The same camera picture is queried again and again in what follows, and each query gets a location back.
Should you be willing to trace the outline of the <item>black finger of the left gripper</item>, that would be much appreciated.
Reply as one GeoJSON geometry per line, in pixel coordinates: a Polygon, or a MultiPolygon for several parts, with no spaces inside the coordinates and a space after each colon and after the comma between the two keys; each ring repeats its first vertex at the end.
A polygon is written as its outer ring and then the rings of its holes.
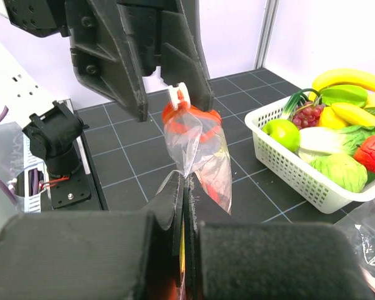
{"type": "Polygon", "coordinates": [[[161,13],[161,77],[165,84],[185,83],[192,105],[213,108],[214,94],[201,42],[199,2],[164,1],[161,13]]]}
{"type": "Polygon", "coordinates": [[[148,100],[126,10],[116,1],[70,1],[69,33],[79,83],[146,121],[148,100]]]}

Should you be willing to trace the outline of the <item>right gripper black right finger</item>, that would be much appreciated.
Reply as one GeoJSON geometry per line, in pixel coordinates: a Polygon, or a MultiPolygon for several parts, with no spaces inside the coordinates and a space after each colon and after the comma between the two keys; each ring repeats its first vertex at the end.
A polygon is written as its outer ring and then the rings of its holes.
{"type": "Polygon", "coordinates": [[[184,188],[189,299],[373,299],[342,231],[324,223],[236,222],[202,189],[184,188]]]}

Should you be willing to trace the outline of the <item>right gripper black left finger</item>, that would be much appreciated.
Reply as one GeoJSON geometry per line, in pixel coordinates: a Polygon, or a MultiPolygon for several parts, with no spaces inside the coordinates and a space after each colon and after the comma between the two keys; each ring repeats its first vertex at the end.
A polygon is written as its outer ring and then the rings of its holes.
{"type": "Polygon", "coordinates": [[[178,299],[183,179],[137,211],[17,214],[0,230],[0,299],[178,299]]]}

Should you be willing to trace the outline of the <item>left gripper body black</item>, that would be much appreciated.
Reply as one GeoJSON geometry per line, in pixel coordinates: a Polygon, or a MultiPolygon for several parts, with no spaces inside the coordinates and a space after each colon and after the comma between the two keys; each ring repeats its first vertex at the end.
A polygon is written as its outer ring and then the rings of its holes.
{"type": "MultiPolygon", "coordinates": [[[[7,17],[13,26],[39,38],[56,33],[68,37],[66,4],[75,4],[81,12],[87,1],[4,1],[7,17]]],[[[151,75],[161,62],[162,13],[178,12],[178,1],[110,1],[127,10],[135,34],[137,55],[142,73],[151,75]]]]}

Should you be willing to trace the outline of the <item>zip bag red zipper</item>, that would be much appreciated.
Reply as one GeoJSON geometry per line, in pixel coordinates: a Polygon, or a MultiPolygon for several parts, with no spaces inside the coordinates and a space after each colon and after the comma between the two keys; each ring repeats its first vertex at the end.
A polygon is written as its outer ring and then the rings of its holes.
{"type": "Polygon", "coordinates": [[[162,111],[164,137],[177,170],[185,178],[195,174],[206,194],[231,213],[231,158],[220,114],[192,105],[183,82],[168,86],[167,96],[162,111]]]}

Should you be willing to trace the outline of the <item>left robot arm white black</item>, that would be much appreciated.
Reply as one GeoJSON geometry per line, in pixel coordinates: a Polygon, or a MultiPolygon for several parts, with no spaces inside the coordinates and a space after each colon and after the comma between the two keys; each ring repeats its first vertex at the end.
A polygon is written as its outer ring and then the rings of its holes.
{"type": "MultiPolygon", "coordinates": [[[[213,106],[197,1],[0,1],[0,15],[37,38],[68,37],[78,82],[138,121],[148,117],[143,79],[156,69],[165,84],[185,84],[200,110],[213,106]]],[[[81,168],[74,141],[84,123],[1,43],[0,96],[50,175],[68,176],[81,168]]]]}

